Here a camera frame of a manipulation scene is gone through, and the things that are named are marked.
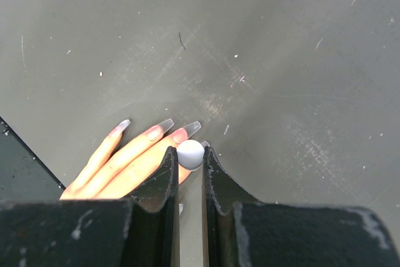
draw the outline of skin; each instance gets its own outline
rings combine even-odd
[[[121,198],[157,170],[169,146],[177,147],[188,139],[183,128],[164,138],[161,130],[153,126],[111,156],[122,135],[116,128],[103,140],[61,200]],[[179,184],[190,173],[179,166]]]

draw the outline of translucent nail tip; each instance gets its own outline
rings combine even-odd
[[[122,129],[126,129],[128,127],[128,125],[131,124],[131,120],[126,119],[124,121],[122,121],[121,123],[118,124],[118,126]]]
[[[183,129],[186,131],[186,133],[188,135],[187,137],[190,138],[191,136],[196,134],[201,129],[201,124],[199,121],[195,121],[195,122],[185,125],[183,127]]]
[[[174,121],[170,118],[158,124],[165,132],[169,131],[175,125]]]
[[[203,147],[206,147],[206,146],[210,147],[210,146],[211,146],[210,143],[208,143],[207,141],[203,141],[203,142],[201,143],[201,145],[202,145]]]

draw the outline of debris speck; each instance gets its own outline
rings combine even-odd
[[[227,131],[229,129],[229,124],[226,126],[225,131],[224,131],[224,136],[226,135]]]

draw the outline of hand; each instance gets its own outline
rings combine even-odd
[[[128,119],[124,120],[109,133],[60,199],[115,199],[127,195],[157,170],[169,146],[177,147],[201,128],[200,122],[196,121],[163,138],[174,126],[172,119],[168,119],[140,134],[111,156],[130,123]],[[190,173],[179,166],[179,184]]]

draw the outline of ping pong ball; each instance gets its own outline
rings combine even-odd
[[[204,147],[195,140],[186,140],[177,148],[177,161],[190,171],[194,171],[203,163]]]

